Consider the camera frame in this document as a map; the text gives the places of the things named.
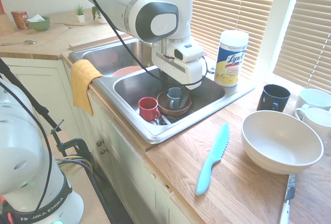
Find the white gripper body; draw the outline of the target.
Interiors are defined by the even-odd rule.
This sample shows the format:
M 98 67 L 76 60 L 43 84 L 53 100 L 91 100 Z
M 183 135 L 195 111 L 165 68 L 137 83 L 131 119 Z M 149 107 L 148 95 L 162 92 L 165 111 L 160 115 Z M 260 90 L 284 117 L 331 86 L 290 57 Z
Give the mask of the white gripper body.
M 159 52 L 159 45 L 152 45 L 152 62 L 161 71 L 169 75 L 188 89 L 195 89 L 201 85 L 202 63 L 200 59 L 191 62 L 181 62 L 179 59 L 169 61 Z

